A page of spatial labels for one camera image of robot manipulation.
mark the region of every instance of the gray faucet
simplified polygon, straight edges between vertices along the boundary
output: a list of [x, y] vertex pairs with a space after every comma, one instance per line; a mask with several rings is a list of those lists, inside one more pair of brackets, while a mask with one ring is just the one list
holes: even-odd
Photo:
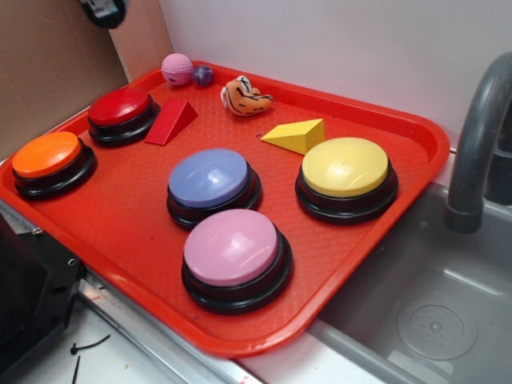
[[446, 202], [445, 223], [475, 232], [483, 197], [512, 204], [512, 52], [490, 65], [473, 97], [458, 143]]

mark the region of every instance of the red tray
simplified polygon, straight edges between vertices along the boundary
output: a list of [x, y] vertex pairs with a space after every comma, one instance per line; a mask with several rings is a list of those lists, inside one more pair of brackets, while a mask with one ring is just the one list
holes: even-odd
[[[0, 198], [186, 340], [204, 351], [238, 358], [304, 331], [436, 175], [449, 143], [424, 118], [250, 74], [252, 85], [272, 94], [275, 102], [262, 114], [239, 118], [224, 109], [220, 91], [242, 73], [208, 65], [215, 81], [207, 88], [193, 83], [171, 87], [160, 70], [128, 85], [147, 90], [160, 105], [168, 98], [187, 100], [198, 112], [166, 146], [97, 146], [87, 133], [84, 111], [56, 130], [72, 131], [93, 148], [98, 168], [92, 178], [60, 198], [29, 202], [14, 188], [8, 159], [0, 168]], [[387, 152], [400, 185], [396, 202], [380, 218], [334, 226], [299, 209], [294, 182], [302, 156], [260, 138], [277, 125], [317, 118], [324, 119], [327, 138], [367, 138]], [[184, 157], [212, 147], [236, 150], [256, 170], [264, 191], [258, 210], [284, 233], [293, 250], [294, 274], [285, 292], [248, 314], [212, 314], [196, 306], [182, 286], [182, 248], [188, 233], [167, 212], [167, 179]]]

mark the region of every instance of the red button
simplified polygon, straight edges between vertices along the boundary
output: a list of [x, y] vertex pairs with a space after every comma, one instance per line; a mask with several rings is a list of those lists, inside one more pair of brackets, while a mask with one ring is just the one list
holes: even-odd
[[97, 126], [115, 126], [139, 116], [150, 104], [150, 96], [140, 88], [113, 90], [89, 108], [89, 118]]

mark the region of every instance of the stuffed tiger toy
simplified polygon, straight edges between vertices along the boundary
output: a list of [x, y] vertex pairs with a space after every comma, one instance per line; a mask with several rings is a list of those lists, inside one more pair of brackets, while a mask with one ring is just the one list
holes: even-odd
[[224, 107], [237, 116], [253, 116], [267, 110], [274, 98], [269, 94], [261, 95], [258, 88], [253, 88], [245, 76], [238, 76], [226, 84], [221, 91]]

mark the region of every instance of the stainless steel sink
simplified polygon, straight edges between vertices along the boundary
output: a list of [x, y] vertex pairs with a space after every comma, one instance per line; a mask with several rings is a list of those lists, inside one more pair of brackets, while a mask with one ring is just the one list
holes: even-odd
[[385, 382], [512, 382], [512, 213], [482, 228], [443, 222], [431, 184], [318, 316], [310, 332]]

